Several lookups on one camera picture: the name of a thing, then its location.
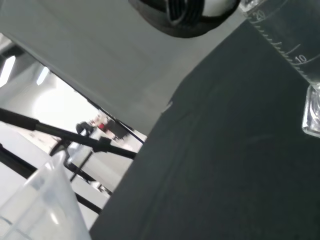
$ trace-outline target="dark gray table surface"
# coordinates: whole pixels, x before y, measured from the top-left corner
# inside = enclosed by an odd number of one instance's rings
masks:
[[[243,23],[179,86],[92,240],[320,239],[307,87]]]

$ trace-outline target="white wall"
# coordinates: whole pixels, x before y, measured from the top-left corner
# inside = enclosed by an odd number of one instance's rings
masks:
[[[236,12],[204,36],[178,39],[127,0],[7,0],[0,32],[147,135],[184,77],[243,21]]]
[[[54,74],[37,85],[41,70],[35,63],[1,87],[0,107],[72,132],[77,123],[98,114],[95,107]]]

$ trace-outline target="black rod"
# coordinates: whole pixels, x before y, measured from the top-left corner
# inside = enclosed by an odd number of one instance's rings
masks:
[[[89,146],[94,152],[110,152],[126,158],[134,159],[137,153],[129,151],[120,147],[112,146],[111,140],[105,137],[101,137],[99,140],[84,137],[77,133],[66,131],[54,126],[50,126],[40,122],[37,119],[26,117],[24,115],[11,112],[0,108],[0,121],[15,125],[20,128],[24,128],[31,131],[40,131],[45,134],[60,137],[61,139],[69,140],[72,142],[79,143],[81,145]]]
[[[91,151],[86,158],[83,160],[83,162],[80,164],[80,166],[74,171],[72,177],[70,178],[70,182],[72,182],[75,177],[80,173],[81,169],[85,166],[85,164],[88,162],[88,160],[90,159],[90,157],[92,156],[92,154],[94,154],[93,151]]]
[[[35,171],[38,169],[31,165],[30,163],[26,162],[25,160],[21,159],[20,157],[14,155],[12,152],[5,149],[0,144],[0,162],[6,165],[8,168],[15,171],[20,176],[28,179]],[[85,199],[83,196],[77,194],[75,192],[76,199],[79,203],[87,207],[88,209],[92,210],[93,212],[100,214],[101,208],[97,205],[93,204],[92,202]]]

